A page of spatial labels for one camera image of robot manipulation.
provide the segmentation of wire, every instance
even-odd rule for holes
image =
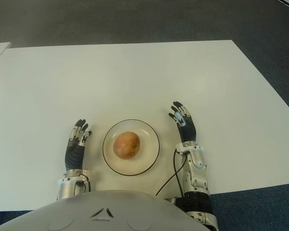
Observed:
[[[91,192],[91,183],[90,183],[90,181],[89,181],[89,177],[87,177],[86,175],[84,175],[84,174],[81,174],[82,176],[84,176],[86,179],[87,179],[87,182],[88,182],[88,186],[89,186],[89,192]]]
[[[184,197],[184,194],[183,194],[183,191],[182,191],[182,187],[181,187],[181,183],[180,183],[180,180],[179,180],[179,177],[178,177],[178,172],[177,170],[175,169],[175,155],[177,153],[177,149],[174,150],[174,153],[173,153],[173,169],[174,169],[174,174],[175,174],[175,177],[177,178],[177,181],[178,181],[178,185],[179,185],[179,188],[180,188],[180,193],[181,193],[181,197]]]
[[[184,167],[184,165],[185,165],[185,163],[186,163],[186,159],[187,159],[187,158],[185,157],[185,160],[184,160],[182,166],[178,169],[178,171],[176,171],[176,172],[163,184],[163,186],[159,189],[159,191],[155,194],[155,196],[157,196],[157,195],[159,194],[159,192],[165,187],[165,185],[176,175],[176,173],[178,173],[178,172]]]

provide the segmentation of plate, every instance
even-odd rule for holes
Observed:
[[[136,133],[140,139],[140,149],[137,155],[128,160],[120,159],[113,151],[115,140],[125,131]],[[141,120],[123,120],[115,124],[104,138],[104,160],[112,170],[124,176],[135,176],[146,172],[155,163],[158,153],[159,140],[156,132]]]

